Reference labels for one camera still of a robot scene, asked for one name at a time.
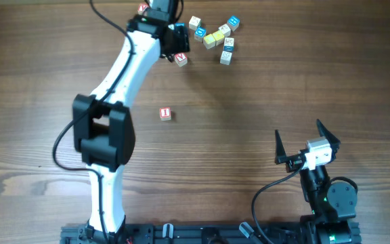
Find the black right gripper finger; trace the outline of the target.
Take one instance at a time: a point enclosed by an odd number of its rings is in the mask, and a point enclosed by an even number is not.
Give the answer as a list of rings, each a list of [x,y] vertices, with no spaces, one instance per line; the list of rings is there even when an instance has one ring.
[[[287,155],[279,131],[277,129],[275,130],[275,139],[276,139],[275,164],[285,163],[287,159]]]
[[[334,135],[332,134],[329,130],[326,129],[324,124],[321,122],[321,120],[317,119],[316,120],[316,125],[318,128],[318,132],[320,136],[325,137],[328,142],[330,143],[330,147],[334,153],[338,152],[338,149],[340,147],[341,141]]]

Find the red A wooden block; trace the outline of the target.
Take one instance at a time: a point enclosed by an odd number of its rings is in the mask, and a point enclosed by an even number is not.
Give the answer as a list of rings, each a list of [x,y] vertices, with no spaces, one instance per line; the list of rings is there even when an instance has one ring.
[[[185,53],[175,54],[174,59],[179,67],[185,66],[188,63],[188,57]]]

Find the red I wooden block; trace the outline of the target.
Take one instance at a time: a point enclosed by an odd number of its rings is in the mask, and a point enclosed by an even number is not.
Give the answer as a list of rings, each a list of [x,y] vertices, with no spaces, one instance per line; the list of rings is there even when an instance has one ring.
[[[172,119],[171,109],[169,107],[160,108],[160,120],[169,121]]]

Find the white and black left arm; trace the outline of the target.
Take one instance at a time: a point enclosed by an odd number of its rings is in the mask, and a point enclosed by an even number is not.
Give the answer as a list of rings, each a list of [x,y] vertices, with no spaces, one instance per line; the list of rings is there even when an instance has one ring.
[[[179,24],[183,1],[151,2],[123,29],[125,40],[104,80],[72,104],[74,147],[91,180],[88,226],[118,235],[125,225],[122,204],[124,166],[135,147],[130,108],[152,66],[161,58],[190,50],[188,29]]]

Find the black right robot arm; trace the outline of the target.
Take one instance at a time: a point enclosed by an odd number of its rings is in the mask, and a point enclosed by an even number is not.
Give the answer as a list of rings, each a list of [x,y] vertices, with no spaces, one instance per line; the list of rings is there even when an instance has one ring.
[[[319,137],[308,140],[303,150],[287,155],[275,131],[275,163],[285,164],[288,173],[300,175],[304,199],[312,214],[299,221],[300,243],[358,244],[360,227],[353,219],[358,203],[358,186],[346,177],[331,178],[326,166],[336,159],[341,141],[321,121],[316,121]]]

